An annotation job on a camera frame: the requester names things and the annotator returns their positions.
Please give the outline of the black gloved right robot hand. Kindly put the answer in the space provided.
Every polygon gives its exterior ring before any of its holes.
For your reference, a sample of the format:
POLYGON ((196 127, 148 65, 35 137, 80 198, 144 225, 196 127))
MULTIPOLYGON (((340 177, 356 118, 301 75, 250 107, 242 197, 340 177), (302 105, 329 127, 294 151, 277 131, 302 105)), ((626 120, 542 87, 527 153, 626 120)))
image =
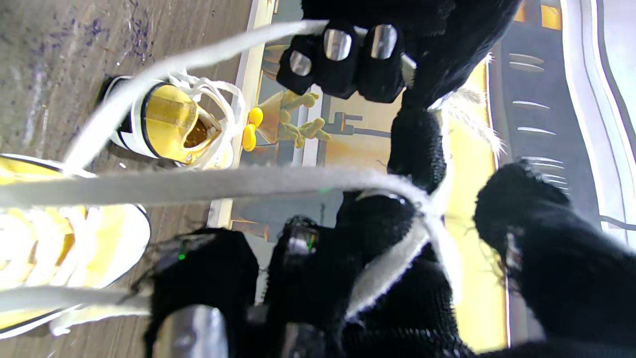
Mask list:
POLYGON ((477 353, 460 338, 451 287, 431 244, 370 308, 347 319, 354 281, 410 230, 400 196, 346 192, 333 228, 289 220, 273 250, 263 322, 254 306, 257 260, 243 233, 202 227, 184 258, 153 275, 145 356, 165 319, 216 308, 230 358, 633 358, 635 253, 574 210, 525 160, 501 166, 477 194, 479 237, 539 322, 541 339, 477 353))

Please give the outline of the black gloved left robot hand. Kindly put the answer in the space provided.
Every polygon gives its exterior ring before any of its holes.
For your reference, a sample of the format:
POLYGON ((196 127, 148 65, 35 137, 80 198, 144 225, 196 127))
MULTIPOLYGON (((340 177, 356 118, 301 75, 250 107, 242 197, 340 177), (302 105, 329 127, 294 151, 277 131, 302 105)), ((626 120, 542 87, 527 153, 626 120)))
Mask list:
POLYGON ((456 91, 513 22, 519 0, 303 0, 320 35, 296 35, 276 80, 302 95, 313 85, 377 103, 400 93, 429 108, 456 91))

